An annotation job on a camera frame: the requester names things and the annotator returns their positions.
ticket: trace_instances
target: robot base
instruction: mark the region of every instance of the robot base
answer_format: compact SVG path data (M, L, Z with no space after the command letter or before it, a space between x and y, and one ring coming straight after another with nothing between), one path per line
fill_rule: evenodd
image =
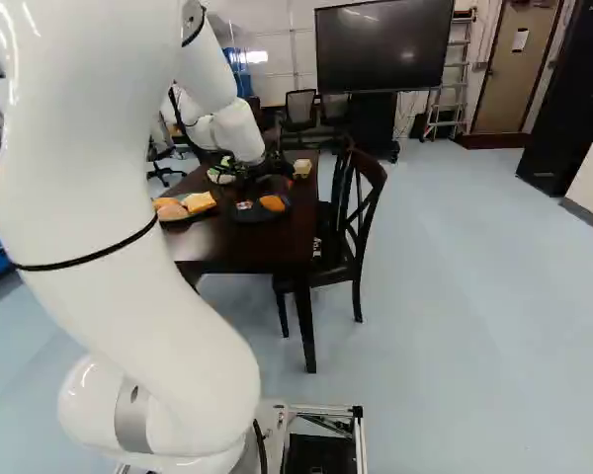
M253 430L230 474L367 474L365 423L360 406L286 405L263 401L257 421L268 472L263 473ZM157 474L120 465L115 474Z

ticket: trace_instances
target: white robotic arm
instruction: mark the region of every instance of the white robotic arm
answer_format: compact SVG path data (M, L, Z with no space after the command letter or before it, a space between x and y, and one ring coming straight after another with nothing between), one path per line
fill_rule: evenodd
M149 129L174 77L212 114L198 136L244 161L263 155L197 11L196 0L0 2L0 239L90 352L61 389L60 420L163 473L228 472L260 393L247 344L178 273L146 189Z
M264 142L250 107L237 97L233 74L197 1L183 8L183 48L173 85L177 107L190 138L206 150L229 150L250 164L263 160ZM176 123L165 98L161 112Z

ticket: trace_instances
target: tv stand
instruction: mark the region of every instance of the tv stand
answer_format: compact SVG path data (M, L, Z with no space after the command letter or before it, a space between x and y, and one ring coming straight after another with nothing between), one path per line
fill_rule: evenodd
M356 146L372 155L397 161L399 144L393 141L396 92L352 94L349 130Z

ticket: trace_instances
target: black office chair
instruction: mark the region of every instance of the black office chair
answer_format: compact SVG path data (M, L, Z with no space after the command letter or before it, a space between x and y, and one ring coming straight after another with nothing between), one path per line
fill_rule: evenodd
M326 126L342 127L349 122L349 94L322 94L320 122Z
M348 215L352 183L356 178L356 209ZM372 189L363 199L361 178L364 177ZM319 257L312 259L308 275L311 287L319 287L341 281L352 282L354 319L363 322L360 284L367 238L374 220L376 207L386 182L386 171L376 158L353 146L345 147L339 153L334 169L332 201L322 202L318 208L317 238L320 239ZM288 277L273 276L273 289L277 298L282 333L290 335L286 312L286 293L294 291Z
M296 133L299 147L303 148L302 132L316 127L314 108L316 89L301 89L286 93L285 116L281 120L280 146L283 148L285 132Z
M162 185L165 188L169 188L169 182L165 180L167 175L181 175L182 177L187 176L187 173L184 171L179 170L172 170L171 168L160 168L158 166L158 161L162 160L163 158L167 158L171 156L171 154L175 151L175 148L169 147L160 153L156 150L156 146L154 144L153 138L149 137L149 148L147 150L147 161L150 162L154 169L153 171L147 172L147 179L151 178L158 178Z
M333 128L331 140L319 145L336 148L340 144L340 137L347 131L349 125L349 94L323 94L320 96L320 123Z

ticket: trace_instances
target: television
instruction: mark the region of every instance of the television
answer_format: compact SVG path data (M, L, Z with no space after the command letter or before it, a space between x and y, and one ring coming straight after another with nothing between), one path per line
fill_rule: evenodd
M381 0L315 9L318 90L439 86L453 8L454 0Z

